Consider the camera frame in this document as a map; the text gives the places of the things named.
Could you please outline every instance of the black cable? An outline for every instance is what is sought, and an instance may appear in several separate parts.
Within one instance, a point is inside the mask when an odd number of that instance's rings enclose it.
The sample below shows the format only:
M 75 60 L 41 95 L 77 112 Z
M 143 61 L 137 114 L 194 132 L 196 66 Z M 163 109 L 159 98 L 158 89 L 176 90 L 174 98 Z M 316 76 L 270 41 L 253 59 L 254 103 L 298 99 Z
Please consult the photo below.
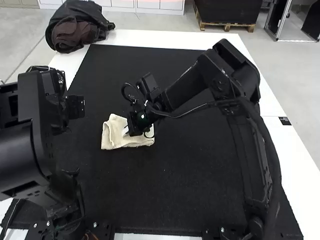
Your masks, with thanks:
M 12 212 L 11 212 L 11 215 L 10 215 L 8 221 L 6 222 L 5 227 L 4 227 L 4 228 L 2 229 L 2 231 L 1 231 L 0 240 L 4 240 L 4 239 L 5 239 L 6 234 L 7 234 L 8 227 L 9 227 L 11 221 L 12 221 L 13 215 L 16 213 L 16 208 L 17 208 L 18 204 L 20 203 L 20 200 L 21 200 L 21 199 L 19 199 L 19 200 L 15 203 L 15 205 L 14 205 L 14 207 L 13 207 L 13 210 L 12 210 Z
M 255 122 L 260 134 L 262 135 L 265 142 L 265 152 L 267 155 L 268 162 L 272 162 L 273 174 L 272 174 L 272 192 L 270 197 L 270 205 L 266 214 L 265 224 L 264 224 L 264 236 L 263 240 L 273 239 L 272 233 L 274 232 L 278 211 L 280 207 L 280 197 L 282 190 L 282 176 L 281 176 L 281 166 L 279 157 L 275 148 L 275 145 L 270 136 L 269 130 L 260 116 L 260 114 L 255 109 L 254 105 L 244 97 L 238 98 L 239 102 L 246 109 L 252 120 Z
M 206 108 L 212 108 L 212 107 L 217 107 L 218 105 L 222 105 L 222 104 L 230 104 L 230 103 L 233 103 L 233 102 L 236 102 L 235 100 L 220 100 L 220 101 L 209 101 L 209 102 L 205 102 L 199 106 L 196 106 L 184 113 L 180 113 L 178 115 L 174 115 L 170 112 L 166 112 L 166 111 L 159 111 L 159 110 L 156 110 L 155 108 L 153 108 L 151 106 L 151 104 L 147 103 L 146 104 L 146 109 L 149 109 L 150 112 L 156 114 L 156 115 L 159 115 L 159 116 L 163 116 L 163 117 L 168 117 L 168 118 L 172 118 L 172 119 L 179 119 L 179 118 L 182 118 L 182 117 L 185 117 L 191 113 L 195 113 L 197 111 L 201 111 L 203 109 L 206 109 Z
M 253 237 L 254 235 L 250 232 L 247 235 L 245 235 L 241 240 L 249 240 Z

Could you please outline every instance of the towel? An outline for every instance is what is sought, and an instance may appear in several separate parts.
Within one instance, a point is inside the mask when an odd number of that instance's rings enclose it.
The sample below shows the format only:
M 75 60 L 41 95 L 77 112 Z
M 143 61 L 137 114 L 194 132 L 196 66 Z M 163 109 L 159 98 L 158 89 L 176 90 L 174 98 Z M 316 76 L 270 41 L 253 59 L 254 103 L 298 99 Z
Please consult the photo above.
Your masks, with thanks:
M 102 126 L 102 139 L 101 149 L 112 150 L 122 147 L 140 147 L 151 146 L 155 142 L 154 126 L 150 128 L 149 132 L 146 132 L 145 136 L 129 136 L 129 134 L 123 136 L 123 130 L 128 125 L 127 119 L 111 114 L 109 120 L 105 121 Z

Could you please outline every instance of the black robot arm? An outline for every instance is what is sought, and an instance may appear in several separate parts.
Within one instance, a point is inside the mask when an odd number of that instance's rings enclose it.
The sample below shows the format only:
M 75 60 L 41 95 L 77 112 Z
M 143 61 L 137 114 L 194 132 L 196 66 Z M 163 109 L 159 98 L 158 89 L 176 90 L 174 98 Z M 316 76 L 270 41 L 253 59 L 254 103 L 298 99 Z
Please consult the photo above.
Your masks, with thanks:
M 281 170 L 275 146 L 260 116 L 260 74 L 258 69 L 226 39 L 203 52 L 179 79 L 164 91 L 154 77 L 147 74 L 136 83 L 139 98 L 122 95 L 132 106 L 128 114 L 127 133 L 139 136 L 163 118 L 182 118 L 210 107 L 218 107 L 226 116 L 242 171 L 244 212 L 247 218 L 245 238 L 272 239 L 279 211 Z M 213 100 L 189 111 L 176 110 L 205 89 Z M 269 163 L 273 166 L 272 176 Z M 223 231 L 222 239 L 239 239 Z
M 17 83 L 0 85 L 0 201 L 26 199 L 42 206 L 48 232 L 39 239 L 49 232 L 51 239 L 66 234 L 80 240 L 85 234 L 79 171 L 58 168 L 52 144 L 69 119 L 84 115 L 84 97 L 68 96 L 65 74 L 54 68 L 34 66 Z

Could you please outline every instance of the white cabinet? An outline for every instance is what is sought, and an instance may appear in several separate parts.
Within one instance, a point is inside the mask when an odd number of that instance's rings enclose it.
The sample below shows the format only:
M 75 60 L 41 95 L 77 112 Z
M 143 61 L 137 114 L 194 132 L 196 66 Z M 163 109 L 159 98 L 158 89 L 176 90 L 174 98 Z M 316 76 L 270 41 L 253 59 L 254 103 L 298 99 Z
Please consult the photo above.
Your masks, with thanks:
M 41 4 L 62 4 L 62 0 L 40 0 Z
M 181 0 L 160 0 L 160 9 L 182 10 L 183 4 Z
M 136 0 L 136 5 L 140 9 L 160 9 L 160 0 Z
M 112 7 L 118 8 L 134 8 L 135 1 L 134 0 L 111 0 Z
M 32 1 L 32 0 L 0 0 L 6 1 Z M 35 0 L 41 9 L 58 9 L 66 0 Z M 183 15 L 185 0 L 93 0 L 102 11 L 127 12 L 145 14 Z
M 102 7 L 111 7 L 111 0 L 94 0 L 94 2 Z

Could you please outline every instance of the concrete floor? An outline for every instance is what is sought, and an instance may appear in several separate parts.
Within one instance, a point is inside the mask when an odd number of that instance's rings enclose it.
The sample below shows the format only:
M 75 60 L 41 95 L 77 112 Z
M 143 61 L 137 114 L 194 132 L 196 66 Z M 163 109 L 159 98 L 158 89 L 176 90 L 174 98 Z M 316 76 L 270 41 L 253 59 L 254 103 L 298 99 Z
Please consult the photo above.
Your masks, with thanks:
M 30 65 L 46 65 L 55 52 L 43 38 L 52 10 L 0 8 L 0 79 L 17 80 Z M 192 5 L 185 14 L 104 12 L 117 29 L 200 32 Z M 277 97 L 291 123 L 320 168 L 320 43 L 273 42 L 263 30 L 266 14 L 260 14 L 254 33 L 231 28 L 238 33 Z M 282 39 L 304 39 L 298 18 L 285 23 Z M 206 32 L 223 32 L 214 27 Z

